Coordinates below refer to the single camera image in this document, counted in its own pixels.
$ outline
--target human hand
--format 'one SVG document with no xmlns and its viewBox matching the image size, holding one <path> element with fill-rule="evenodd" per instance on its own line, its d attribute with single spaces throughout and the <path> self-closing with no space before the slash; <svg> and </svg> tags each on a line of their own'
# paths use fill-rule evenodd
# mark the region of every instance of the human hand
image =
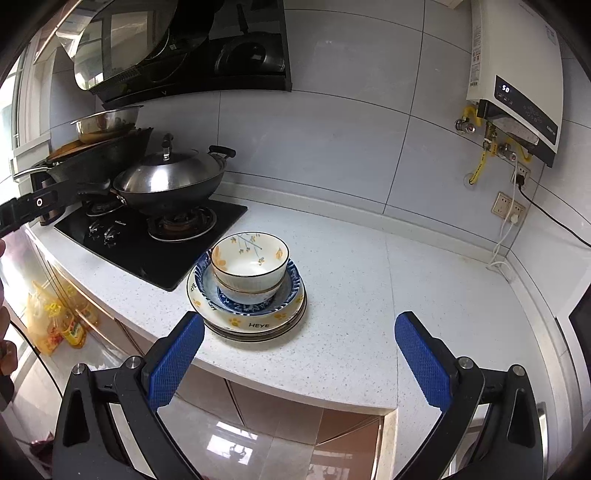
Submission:
<svg viewBox="0 0 591 480">
<path fill-rule="evenodd" d="M 0 257 L 6 250 L 6 243 L 0 240 Z M 4 303 L 4 287 L 0 280 L 0 306 Z M 6 307 L 0 307 L 0 375 L 10 375 L 17 369 L 17 346 L 8 340 L 3 340 L 4 334 L 10 325 L 10 314 Z"/>
</svg>

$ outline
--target metal bowl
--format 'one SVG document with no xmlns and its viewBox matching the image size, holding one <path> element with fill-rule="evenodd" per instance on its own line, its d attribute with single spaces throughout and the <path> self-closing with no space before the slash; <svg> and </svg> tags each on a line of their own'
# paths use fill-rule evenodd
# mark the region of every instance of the metal bowl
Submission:
<svg viewBox="0 0 591 480">
<path fill-rule="evenodd" d="M 92 115 L 74 120 L 78 139 L 85 144 L 93 144 L 118 137 L 135 127 L 139 109 L 143 105 L 126 106 L 93 113 Z"/>
</svg>

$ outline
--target blue gripper pad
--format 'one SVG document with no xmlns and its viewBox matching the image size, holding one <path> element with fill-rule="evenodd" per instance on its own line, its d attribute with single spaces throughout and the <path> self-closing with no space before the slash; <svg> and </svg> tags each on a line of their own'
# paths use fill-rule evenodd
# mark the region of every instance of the blue gripper pad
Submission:
<svg viewBox="0 0 591 480">
<path fill-rule="evenodd" d="M 435 339 L 412 312 L 398 315 L 394 324 L 394 338 L 429 405 L 445 412 L 452 402 L 450 377 L 427 344 Z"/>
<path fill-rule="evenodd" d="M 205 336 L 203 317 L 187 312 L 168 337 L 156 341 L 146 354 L 148 405 L 154 411 L 168 405 Z"/>
</svg>

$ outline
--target stove knob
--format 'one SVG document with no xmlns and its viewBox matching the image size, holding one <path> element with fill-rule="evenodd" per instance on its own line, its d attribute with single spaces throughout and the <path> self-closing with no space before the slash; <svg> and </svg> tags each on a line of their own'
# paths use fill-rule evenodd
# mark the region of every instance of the stove knob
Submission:
<svg viewBox="0 0 591 480">
<path fill-rule="evenodd" d="M 88 227 L 88 233 L 90 236 L 97 237 L 100 234 L 101 224 L 99 220 L 95 220 L 92 224 Z"/>
<path fill-rule="evenodd" d="M 119 230 L 115 228 L 115 225 L 111 225 L 105 232 L 105 244 L 115 245 L 117 237 L 119 236 Z"/>
</svg>

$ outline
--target wok lid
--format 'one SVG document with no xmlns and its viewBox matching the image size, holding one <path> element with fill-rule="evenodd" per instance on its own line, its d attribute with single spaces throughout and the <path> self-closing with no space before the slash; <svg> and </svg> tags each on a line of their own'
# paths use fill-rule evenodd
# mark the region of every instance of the wok lid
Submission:
<svg viewBox="0 0 591 480">
<path fill-rule="evenodd" d="M 126 193 L 165 192 L 212 179 L 225 170 L 223 157 L 197 150 L 173 152 L 172 140 L 173 136 L 166 134 L 162 153 L 149 155 L 117 175 L 113 187 Z"/>
</svg>

